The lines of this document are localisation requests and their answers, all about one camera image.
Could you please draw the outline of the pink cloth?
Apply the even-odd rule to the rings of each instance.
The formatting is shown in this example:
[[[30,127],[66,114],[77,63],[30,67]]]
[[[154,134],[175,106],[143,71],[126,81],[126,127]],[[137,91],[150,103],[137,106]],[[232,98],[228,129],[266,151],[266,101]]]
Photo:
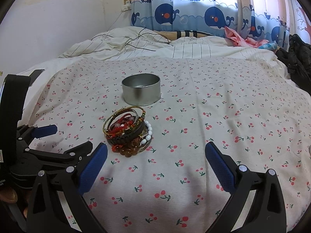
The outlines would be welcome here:
[[[257,41],[250,37],[242,38],[234,29],[228,28],[227,26],[225,26],[224,31],[226,37],[233,42],[234,46],[259,48],[260,46],[269,43],[266,39]]]

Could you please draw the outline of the blue whale curtain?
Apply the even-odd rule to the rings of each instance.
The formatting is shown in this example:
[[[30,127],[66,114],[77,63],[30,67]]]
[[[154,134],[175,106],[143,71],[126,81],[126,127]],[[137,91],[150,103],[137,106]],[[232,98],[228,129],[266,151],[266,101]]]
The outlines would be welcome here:
[[[295,0],[132,0],[131,24],[220,37],[232,28],[242,38],[286,45],[295,27],[295,9]]]

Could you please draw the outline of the black jacket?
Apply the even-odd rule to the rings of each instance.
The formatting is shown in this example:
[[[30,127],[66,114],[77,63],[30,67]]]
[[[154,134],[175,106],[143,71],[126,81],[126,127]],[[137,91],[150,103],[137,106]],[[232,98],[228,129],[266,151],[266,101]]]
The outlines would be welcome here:
[[[310,94],[310,44],[305,43],[297,34],[290,35],[288,51],[280,48],[275,54],[278,60],[286,65],[290,79]]]

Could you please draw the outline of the cherry print bed sheet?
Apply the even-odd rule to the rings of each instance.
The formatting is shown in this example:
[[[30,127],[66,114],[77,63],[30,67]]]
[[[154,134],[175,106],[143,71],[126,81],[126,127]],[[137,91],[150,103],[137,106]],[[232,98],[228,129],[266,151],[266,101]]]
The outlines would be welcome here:
[[[310,104],[274,58],[84,58],[46,68],[24,115],[30,125],[54,124],[58,132],[32,148],[62,153],[105,142],[105,121],[126,106],[122,80],[142,73],[161,79],[161,99],[145,108],[152,142],[130,158],[109,152],[84,195],[104,228],[206,231],[229,198],[204,155],[213,142],[252,171],[276,171],[291,230],[310,204]]]

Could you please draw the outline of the white wall charger plug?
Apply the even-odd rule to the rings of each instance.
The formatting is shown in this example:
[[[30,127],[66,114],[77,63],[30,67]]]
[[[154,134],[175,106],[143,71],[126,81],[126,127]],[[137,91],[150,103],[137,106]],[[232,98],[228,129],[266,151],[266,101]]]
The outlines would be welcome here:
[[[122,12],[126,12],[131,10],[131,2],[132,0],[123,0]]]

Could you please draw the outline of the striped tan pillow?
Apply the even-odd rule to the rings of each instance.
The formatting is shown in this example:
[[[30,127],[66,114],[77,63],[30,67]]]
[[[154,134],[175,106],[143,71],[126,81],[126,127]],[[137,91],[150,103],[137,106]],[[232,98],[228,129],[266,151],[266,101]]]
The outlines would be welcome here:
[[[201,38],[201,37],[211,36],[211,34],[204,33],[204,32],[198,32],[195,30],[184,30],[184,31],[174,31],[174,32],[155,31],[155,33],[160,34],[163,37],[166,37],[170,41],[177,40],[181,37]]]

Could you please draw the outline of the striped white duvet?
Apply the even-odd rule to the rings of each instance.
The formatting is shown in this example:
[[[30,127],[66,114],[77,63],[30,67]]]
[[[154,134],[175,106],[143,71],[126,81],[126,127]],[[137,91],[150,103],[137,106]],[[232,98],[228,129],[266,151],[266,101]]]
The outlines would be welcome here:
[[[218,36],[181,37],[170,41],[166,37],[141,27],[124,27],[99,33],[93,39],[76,43],[60,55],[61,58],[92,57],[99,60],[123,60],[141,56],[160,58],[229,57],[252,62],[278,63],[270,50],[234,47],[232,42]]]

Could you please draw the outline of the round silver metal tin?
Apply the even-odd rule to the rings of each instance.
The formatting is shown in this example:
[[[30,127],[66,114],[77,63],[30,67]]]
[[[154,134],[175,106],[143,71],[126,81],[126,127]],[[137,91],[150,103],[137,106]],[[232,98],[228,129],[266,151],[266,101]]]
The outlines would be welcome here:
[[[160,77],[142,73],[125,78],[122,81],[122,96],[131,106],[148,106],[161,98]]]

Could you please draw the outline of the black phone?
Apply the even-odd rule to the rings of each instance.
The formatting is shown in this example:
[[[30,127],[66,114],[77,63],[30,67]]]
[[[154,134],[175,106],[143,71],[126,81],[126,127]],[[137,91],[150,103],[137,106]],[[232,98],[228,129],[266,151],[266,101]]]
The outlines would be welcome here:
[[[36,81],[36,79],[44,72],[44,69],[40,70],[34,70],[32,73],[28,76],[30,78],[30,84],[29,87],[33,85],[33,83]]]

